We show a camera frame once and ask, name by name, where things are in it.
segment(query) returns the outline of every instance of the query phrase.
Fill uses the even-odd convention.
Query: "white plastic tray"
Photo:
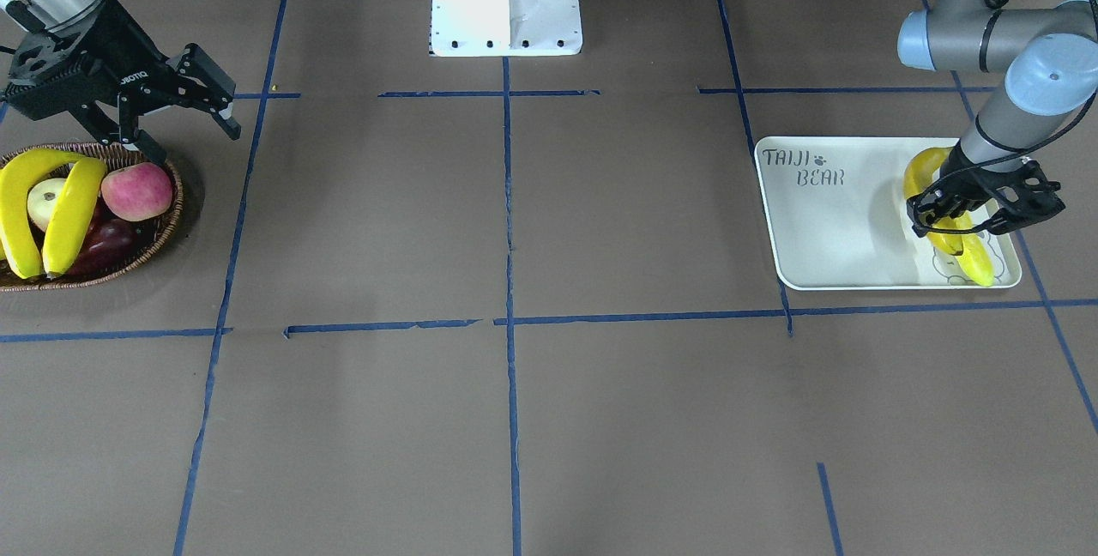
[[[777,275],[796,290],[984,288],[911,231],[904,169],[920,151],[956,138],[762,138],[755,165]],[[987,207],[972,213],[987,219]],[[991,288],[1018,285],[1009,235],[981,233],[995,264]]]

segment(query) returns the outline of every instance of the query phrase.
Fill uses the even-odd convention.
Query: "wicker basket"
[[[9,153],[0,157],[0,166],[4,166],[8,162],[12,160],[16,155],[24,151],[31,148],[59,148],[63,151],[71,151],[74,153],[79,153],[88,157],[96,157],[102,159],[107,164],[108,170],[117,170],[124,168],[125,166],[133,166],[135,164],[141,164],[146,162],[146,158],[141,153],[135,151],[128,151],[122,146],[102,146],[94,143],[89,144],[44,144],[40,146],[31,146],[13,153]],[[177,224],[179,224],[179,218],[183,212],[183,184],[179,177],[179,171],[176,166],[171,163],[165,165],[165,170],[168,173],[168,178],[171,179],[171,185],[175,192],[175,198],[172,199],[171,208],[169,208],[164,214],[146,220],[143,222],[137,222],[134,224],[134,230],[141,233],[152,233],[152,240],[149,240],[148,245],[136,254],[130,256],[128,258],[120,262],[114,267],[109,269],[99,270],[94,274],[72,276],[63,276],[58,279],[47,280],[46,278],[37,279],[21,279],[19,276],[13,274],[9,268],[7,263],[0,263],[0,292],[20,292],[24,290],[54,290],[59,288],[82,288],[86,286],[94,286],[97,283],[102,283],[104,281],[110,281],[116,277],[121,277],[141,265],[147,263],[149,258],[156,255],[161,247],[168,242],[172,233],[176,231]],[[65,177],[68,174],[68,166],[63,166],[61,168],[55,170],[49,176],[51,177]]]

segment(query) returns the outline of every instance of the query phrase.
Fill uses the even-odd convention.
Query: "yellow banana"
[[[0,169],[0,245],[12,273],[23,279],[43,274],[42,254],[31,235],[26,194],[47,174],[86,159],[83,155],[56,148],[32,148],[16,155]]]
[[[950,148],[928,148],[907,165],[904,170],[904,198],[922,193],[922,190],[933,182],[934,173],[949,157]],[[945,218],[934,222],[934,227],[942,230],[968,230],[972,227],[972,216],[968,212],[960,218]],[[927,238],[944,254],[956,258],[957,266],[968,278],[981,286],[995,283],[995,267],[991,255],[984,243],[975,234],[941,234],[930,232]]]
[[[949,148],[928,148],[916,155],[907,165],[907,169],[904,170],[904,198],[912,198],[922,193],[922,189],[927,189],[927,186],[934,181],[934,171],[945,162],[945,157],[949,157]],[[938,221],[934,225],[951,230],[955,224],[953,223],[953,219],[946,218]],[[932,232],[927,235],[927,238],[934,244],[934,247],[938,247],[945,254],[956,256],[964,249],[961,236],[957,234]]]
[[[99,199],[99,184],[104,176],[107,164],[86,157],[72,166],[65,180],[42,245],[42,265],[51,279],[64,275],[76,262],[83,237],[88,234],[88,224]]]

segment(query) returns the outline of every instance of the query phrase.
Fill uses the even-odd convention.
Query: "robotic arm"
[[[163,164],[165,151],[137,126],[169,105],[208,113],[233,140],[235,82],[195,44],[169,58],[117,0],[0,0],[25,32],[2,101],[37,121],[68,112],[103,145],[120,143]],[[116,121],[99,103],[117,109]]]
[[[1060,184],[1047,180],[1028,154],[1075,126],[1094,102],[1098,4],[1066,0],[1055,9],[1007,11],[1007,1],[937,0],[930,11],[910,13],[900,30],[897,48],[909,67],[1006,71],[1004,84],[953,146],[939,177],[908,199],[918,236],[982,230],[1005,234],[1064,209],[1056,196]],[[1076,119],[1057,131],[1076,110]],[[935,226],[991,199],[999,210],[974,229]]]

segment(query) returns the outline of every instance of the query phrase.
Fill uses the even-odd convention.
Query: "gray floor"
[[[898,63],[920,0],[582,0],[511,60],[429,57],[429,0],[122,1],[244,137],[145,119],[171,248],[0,294],[0,553],[1098,554],[1098,120],[1013,289],[776,278],[750,140],[954,137],[998,84]]]

